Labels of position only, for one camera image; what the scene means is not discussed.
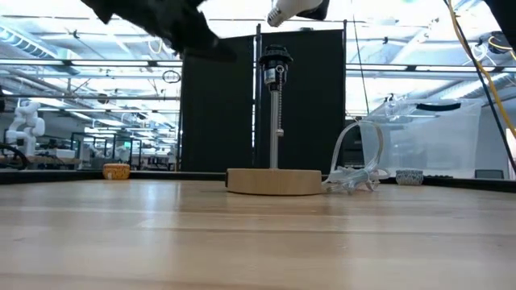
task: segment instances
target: wooden table surface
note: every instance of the wooden table surface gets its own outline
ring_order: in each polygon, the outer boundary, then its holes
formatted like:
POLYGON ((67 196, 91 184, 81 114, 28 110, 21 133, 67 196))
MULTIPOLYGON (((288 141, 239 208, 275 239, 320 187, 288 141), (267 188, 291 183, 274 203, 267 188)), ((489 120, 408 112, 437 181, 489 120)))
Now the wooden table surface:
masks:
POLYGON ((255 197, 223 183, 0 186, 0 289, 516 289, 516 195, 382 185, 255 197))

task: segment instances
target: plastic bin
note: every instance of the plastic bin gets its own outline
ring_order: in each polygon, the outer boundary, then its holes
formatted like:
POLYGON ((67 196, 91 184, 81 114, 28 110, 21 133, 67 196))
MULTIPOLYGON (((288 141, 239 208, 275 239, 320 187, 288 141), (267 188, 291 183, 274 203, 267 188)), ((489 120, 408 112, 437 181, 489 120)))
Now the plastic bin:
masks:
MULTIPOLYGON (((389 101, 364 120, 380 125, 380 168, 420 169, 425 176, 474 178, 482 100, 389 101)), ((376 130, 360 125, 364 160, 378 151, 376 130)))

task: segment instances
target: round wooden base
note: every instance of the round wooden base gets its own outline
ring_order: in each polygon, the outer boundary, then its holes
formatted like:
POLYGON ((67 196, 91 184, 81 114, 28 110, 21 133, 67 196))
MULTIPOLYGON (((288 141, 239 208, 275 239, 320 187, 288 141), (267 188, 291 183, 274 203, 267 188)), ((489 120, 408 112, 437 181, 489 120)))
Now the round wooden base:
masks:
POLYGON ((228 169, 230 193, 306 196, 324 193, 320 171, 287 169, 228 169))

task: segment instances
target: white cable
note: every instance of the white cable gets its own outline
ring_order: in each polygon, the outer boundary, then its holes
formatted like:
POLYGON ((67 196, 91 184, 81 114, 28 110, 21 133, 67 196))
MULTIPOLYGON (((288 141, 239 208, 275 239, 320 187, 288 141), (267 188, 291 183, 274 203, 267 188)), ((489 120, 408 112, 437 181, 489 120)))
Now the white cable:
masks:
POLYGON ((352 123, 351 125, 347 126, 342 131, 342 133, 340 133, 340 136, 337 139, 337 143, 333 151, 333 158, 331 159, 330 175, 322 184, 326 185, 327 190, 330 192, 341 192, 344 190, 348 193, 353 193, 361 184, 365 184, 369 190, 373 191, 378 186, 380 180, 390 177, 390 173, 387 170, 378 168, 383 149, 384 137, 378 124, 370 121, 352 123), (379 143, 377 154, 362 169, 355 170, 352 168, 336 167, 344 136, 352 128, 362 124, 375 127, 379 143))

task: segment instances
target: black backdrop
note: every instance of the black backdrop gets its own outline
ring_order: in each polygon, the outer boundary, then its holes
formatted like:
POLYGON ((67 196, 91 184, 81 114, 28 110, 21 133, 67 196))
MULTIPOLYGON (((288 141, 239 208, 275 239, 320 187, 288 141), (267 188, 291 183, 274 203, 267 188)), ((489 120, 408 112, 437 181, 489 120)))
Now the black backdrop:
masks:
POLYGON ((234 64, 186 57, 181 83, 181 170, 252 166, 253 37, 224 39, 234 64))
MULTIPOLYGON (((287 47, 293 57, 283 89, 283 129, 278 165, 328 173, 344 126, 343 31, 299 31, 262 35, 262 49, 287 47)), ((270 94, 262 87, 258 167, 269 166, 270 94)))

